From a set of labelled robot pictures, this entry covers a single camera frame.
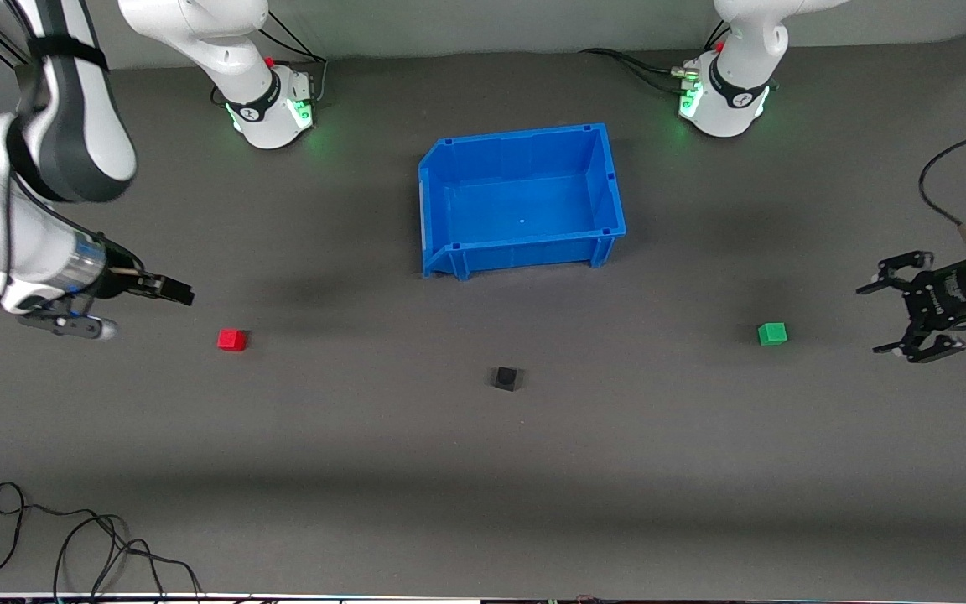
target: cable connector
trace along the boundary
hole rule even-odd
[[[674,66],[670,68],[670,76],[678,80],[699,81],[699,70],[693,66]]]

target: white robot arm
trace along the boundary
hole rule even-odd
[[[110,321],[88,314],[95,298],[129,292],[191,305],[187,285],[147,273],[127,249],[50,209],[50,201],[117,198],[137,157],[84,3],[7,4],[41,69],[17,114],[0,115],[0,305],[23,324],[88,339],[114,333]]]
[[[118,0],[129,26],[200,66],[226,97],[234,127],[256,148],[282,148],[312,125],[307,74],[268,65],[245,38],[267,0]]]
[[[735,137],[762,114],[767,82],[789,49],[782,20],[824,11],[848,0],[714,0],[732,28],[724,50],[685,62],[689,74],[679,114],[712,137]]]

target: small cube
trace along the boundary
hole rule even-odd
[[[518,371],[515,368],[498,367],[494,375],[494,387],[512,393],[513,390],[517,390],[517,374]]]
[[[785,332],[785,324],[763,324],[759,326],[759,344],[781,346],[786,341],[789,341],[789,334]]]
[[[218,332],[218,347],[226,352],[244,351],[248,346],[248,332],[239,329],[223,329]]]

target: black band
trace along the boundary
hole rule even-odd
[[[28,41],[28,51],[32,59],[41,60],[44,57],[74,57],[83,61],[99,65],[106,71],[106,55],[95,46],[89,46],[79,39],[69,35],[45,35],[43,38],[33,38]]]
[[[226,101],[227,106],[234,113],[241,116],[245,122],[261,122],[263,116],[267,114],[268,108],[273,107],[278,101],[278,97],[281,95],[281,77],[278,74],[271,72],[271,87],[263,93],[263,96],[250,102],[250,103],[235,103],[233,101]]]
[[[714,90],[724,96],[725,102],[729,103],[729,107],[732,108],[744,108],[751,105],[755,99],[762,95],[762,92],[766,90],[766,83],[761,86],[756,86],[755,88],[740,88],[725,81],[724,77],[721,77],[721,73],[718,72],[718,59],[714,57],[713,61],[710,61],[710,85],[714,86]]]
[[[7,129],[7,157],[10,158],[14,172],[22,177],[24,183],[28,184],[35,194],[42,196],[42,198],[50,201],[66,201],[61,198],[61,195],[57,195],[56,192],[51,190],[47,183],[39,177],[39,169],[35,167],[32,154],[28,152],[28,143],[24,142],[20,120],[22,120],[20,116],[13,118],[10,122],[10,128]]]

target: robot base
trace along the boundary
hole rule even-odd
[[[247,122],[226,107],[233,117],[233,127],[244,134],[254,148],[283,148],[311,128],[314,122],[308,74],[294,72],[284,65],[275,65],[272,72],[281,81],[281,95],[260,122]]]
[[[717,57],[718,54],[710,50],[708,53],[702,53],[698,58],[685,61],[685,68],[698,69],[701,74],[708,73],[710,64]],[[758,99],[752,100],[747,107],[733,108],[729,107],[725,96],[714,90],[709,79],[702,79],[695,83],[693,89],[685,92],[685,96],[682,96],[679,115],[712,137],[736,137],[737,134],[747,130],[755,118],[762,115],[763,103],[766,102],[768,93],[770,88],[766,88],[766,91],[759,95]]]

